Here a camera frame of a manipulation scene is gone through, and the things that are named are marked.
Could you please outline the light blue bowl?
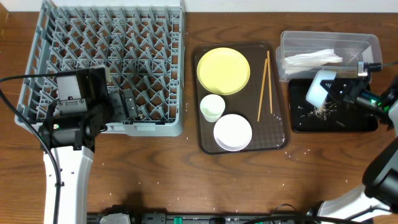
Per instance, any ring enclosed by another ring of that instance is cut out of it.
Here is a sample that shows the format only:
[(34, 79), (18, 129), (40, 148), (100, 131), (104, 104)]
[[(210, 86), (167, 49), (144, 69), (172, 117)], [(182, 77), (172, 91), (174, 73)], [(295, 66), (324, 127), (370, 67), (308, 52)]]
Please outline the light blue bowl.
[(310, 88), (306, 94), (306, 101), (313, 105), (316, 109), (323, 107), (328, 92), (321, 86), (322, 81), (333, 81), (336, 78), (335, 71), (319, 70), (315, 75)]

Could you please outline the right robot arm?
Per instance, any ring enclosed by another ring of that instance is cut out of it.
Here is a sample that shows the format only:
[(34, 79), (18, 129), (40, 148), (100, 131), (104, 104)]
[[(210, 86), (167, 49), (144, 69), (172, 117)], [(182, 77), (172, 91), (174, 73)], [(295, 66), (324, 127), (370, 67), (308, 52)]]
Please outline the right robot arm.
[[(397, 80), (380, 96), (357, 83), (343, 93), (343, 101), (369, 110), (397, 131)], [(320, 202), (307, 216), (315, 223), (339, 223), (393, 213), (397, 213), (397, 139), (368, 165), (361, 185), (334, 200)]]

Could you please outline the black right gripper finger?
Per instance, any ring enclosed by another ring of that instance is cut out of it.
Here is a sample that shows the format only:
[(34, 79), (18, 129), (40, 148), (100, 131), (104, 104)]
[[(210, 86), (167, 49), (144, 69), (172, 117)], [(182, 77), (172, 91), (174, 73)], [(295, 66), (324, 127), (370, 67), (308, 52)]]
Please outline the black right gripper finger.
[(326, 96), (326, 102), (335, 104), (336, 106), (344, 106), (344, 94), (342, 91), (329, 90)]
[(322, 80), (320, 85), (325, 90), (343, 90), (345, 88), (345, 81), (343, 79)]

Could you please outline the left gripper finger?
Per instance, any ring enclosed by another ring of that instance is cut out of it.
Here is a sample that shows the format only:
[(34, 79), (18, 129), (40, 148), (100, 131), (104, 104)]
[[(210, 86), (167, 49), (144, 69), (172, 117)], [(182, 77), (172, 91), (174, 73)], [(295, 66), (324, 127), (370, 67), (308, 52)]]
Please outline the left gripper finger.
[(114, 113), (112, 122), (121, 122), (126, 119), (126, 112), (123, 107), (121, 95), (119, 93), (112, 93), (109, 95), (109, 100), (113, 106)]
[(126, 104), (126, 109), (129, 115), (129, 118), (136, 118), (138, 115), (137, 105), (135, 101), (135, 96), (131, 89), (123, 90), (123, 97)]

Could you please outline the rice and shell waste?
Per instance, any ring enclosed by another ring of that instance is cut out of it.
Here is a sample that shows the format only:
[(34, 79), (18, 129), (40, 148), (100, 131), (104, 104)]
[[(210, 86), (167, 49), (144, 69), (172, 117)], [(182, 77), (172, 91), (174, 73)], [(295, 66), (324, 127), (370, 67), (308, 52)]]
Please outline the rice and shell waste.
[(338, 105), (324, 101), (320, 108), (312, 105), (298, 106), (298, 127), (318, 129), (324, 128), (331, 117), (337, 113)]

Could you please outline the white cup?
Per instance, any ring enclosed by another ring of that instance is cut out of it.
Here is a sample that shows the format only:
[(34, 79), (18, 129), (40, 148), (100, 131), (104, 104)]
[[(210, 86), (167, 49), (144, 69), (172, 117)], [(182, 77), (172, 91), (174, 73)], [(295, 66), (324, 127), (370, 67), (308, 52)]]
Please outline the white cup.
[(224, 99), (216, 94), (206, 95), (200, 102), (200, 111), (210, 123), (215, 123), (221, 118), (225, 107)]

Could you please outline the white paper napkin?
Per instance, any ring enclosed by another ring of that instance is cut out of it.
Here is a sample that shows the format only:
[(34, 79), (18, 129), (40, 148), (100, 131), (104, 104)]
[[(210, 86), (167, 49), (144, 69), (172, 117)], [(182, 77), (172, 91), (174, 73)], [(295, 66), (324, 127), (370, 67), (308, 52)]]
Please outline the white paper napkin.
[(297, 54), (283, 59), (282, 68), (286, 75), (311, 70), (327, 63), (341, 63), (342, 57), (335, 54), (334, 49), (318, 50), (313, 53)]

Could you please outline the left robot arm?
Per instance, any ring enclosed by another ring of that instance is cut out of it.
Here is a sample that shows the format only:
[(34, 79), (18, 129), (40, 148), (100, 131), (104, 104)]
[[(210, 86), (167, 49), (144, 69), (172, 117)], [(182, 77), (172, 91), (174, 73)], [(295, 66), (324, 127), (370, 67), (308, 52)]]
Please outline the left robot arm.
[(58, 99), (39, 128), (46, 171), (45, 223), (86, 223), (95, 138), (107, 131), (114, 106), (109, 68), (98, 65), (56, 74)]

